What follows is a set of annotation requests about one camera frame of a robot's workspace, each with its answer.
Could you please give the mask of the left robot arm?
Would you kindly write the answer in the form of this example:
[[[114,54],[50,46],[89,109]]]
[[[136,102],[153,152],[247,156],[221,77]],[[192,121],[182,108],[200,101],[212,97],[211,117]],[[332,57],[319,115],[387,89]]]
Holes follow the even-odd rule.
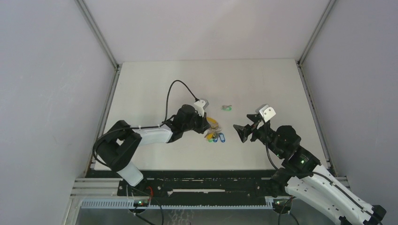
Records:
[[[210,128],[205,112],[207,105],[208,102],[201,99],[192,105],[182,105],[175,115],[154,127],[132,127],[119,120],[95,142],[93,156],[124,179],[133,194],[142,195],[147,183],[132,161],[137,148],[154,143],[173,143],[188,131],[203,134]]]

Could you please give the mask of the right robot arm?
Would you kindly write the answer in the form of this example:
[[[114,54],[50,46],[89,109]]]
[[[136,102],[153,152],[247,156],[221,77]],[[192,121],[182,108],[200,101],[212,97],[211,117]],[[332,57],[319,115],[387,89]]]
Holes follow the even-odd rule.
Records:
[[[361,200],[337,180],[321,161],[300,145],[301,137],[290,125],[277,130],[258,114],[247,116],[253,124],[234,125],[241,142],[260,141],[274,153],[282,166],[271,177],[268,190],[273,197],[285,193],[325,215],[336,225],[380,225],[387,211],[381,205]]]

